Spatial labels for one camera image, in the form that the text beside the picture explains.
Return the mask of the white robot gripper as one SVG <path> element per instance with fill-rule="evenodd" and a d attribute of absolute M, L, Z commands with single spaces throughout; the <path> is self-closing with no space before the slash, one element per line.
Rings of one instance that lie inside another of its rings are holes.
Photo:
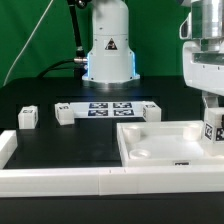
<path fill-rule="evenodd" d="M 187 41 L 182 56 L 185 83 L 203 90 L 204 119 L 214 122 L 219 109 L 217 95 L 224 96 L 224 51 L 202 52 L 198 42 Z"/>

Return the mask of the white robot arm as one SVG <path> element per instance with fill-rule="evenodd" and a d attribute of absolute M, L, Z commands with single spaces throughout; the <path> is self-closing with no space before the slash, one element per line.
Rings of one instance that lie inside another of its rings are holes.
<path fill-rule="evenodd" d="M 180 0 L 190 12 L 181 24 L 182 62 L 187 86 L 202 92 L 207 112 L 219 111 L 224 96 L 224 0 Z M 95 0 L 93 46 L 83 85 L 109 99 L 140 84 L 129 47 L 128 7 L 122 0 Z"/>

